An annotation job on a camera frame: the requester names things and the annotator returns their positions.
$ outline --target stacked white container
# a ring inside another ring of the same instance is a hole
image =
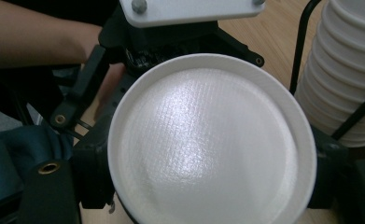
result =
[[[329,0],[295,98],[310,123],[332,135],[365,102],[365,0]],[[365,117],[340,142],[365,146]]]

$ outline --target wooden surface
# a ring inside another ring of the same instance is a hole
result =
[[[255,18],[220,21],[219,26],[240,42],[249,46],[265,59],[263,70],[276,77],[288,88],[292,71],[296,37],[299,19],[308,0],[269,0],[264,12]],[[322,1],[310,19],[307,39],[302,57],[302,67],[311,48],[311,40],[316,32],[316,24],[326,1]],[[85,120],[92,115],[89,110]],[[119,204],[116,211],[109,215],[109,207],[103,210],[82,210],[83,223],[114,223],[130,224]],[[330,224],[337,223],[336,212],[332,210],[306,209],[297,222],[299,224]]]

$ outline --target person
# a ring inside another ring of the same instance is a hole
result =
[[[14,1],[22,5],[29,2]],[[20,84],[24,88],[28,85],[25,82],[30,81],[29,85],[37,85],[37,91],[46,91],[47,85],[43,84],[47,82],[44,80],[50,80],[51,76],[48,73],[37,73],[37,68],[60,64],[84,64],[89,59],[93,47],[98,44],[100,23],[104,22],[105,15],[110,16],[111,13],[109,7],[100,5],[104,12],[107,12],[101,14],[102,18],[85,17],[87,14],[84,13],[88,13],[88,10],[82,9],[76,13],[72,10],[75,7],[82,8],[80,4],[86,4],[81,1],[71,1],[74,4],[70,5],[67,4],[68,1],[63,3],[58,0],[43,0],[43,2],[47,4],[42,6],[42,1],[32,1],[35,10],[31,10],[0,1],[0,71],[6,71],[0,72],[0,107],[6,112],[10,111],[10,106],[2,108],[2,105],[7,103],[8,96],[2,98],[1,95],[10,87],[18,88],[20,79],[23,79]],[[59,8],[54,6],[55,3],[59,4]],[[9,73],[10,68],[34,72],[30,74],[29,79],[26,79],[23,73]],[[109,99],[124,71],[123,64],[110,64],[97,93],[100,103],[98,110]],[[60,100],[60,96],[49,97],[57,98],[54,101],[56,103]],[[48,113],[51,107],[46,107],[47,104],[48,102],[42,100],[36,106],[40,112]],[[68,160],[71,157],[71,147],[71,141],[65,139],[62,134],[53,132],[49,127],[27,126],[0,133],[0,200],[22,190],[27,172],[36,164],[51,159]]]

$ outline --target silver screw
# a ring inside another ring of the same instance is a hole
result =
[[[133,0],[132,1],[133,11],[142,14],[147,11],[147,1],[146,0]]]
[[[253,0],[254,1],[254,5],[261,5],[263,4],[266,0]]]

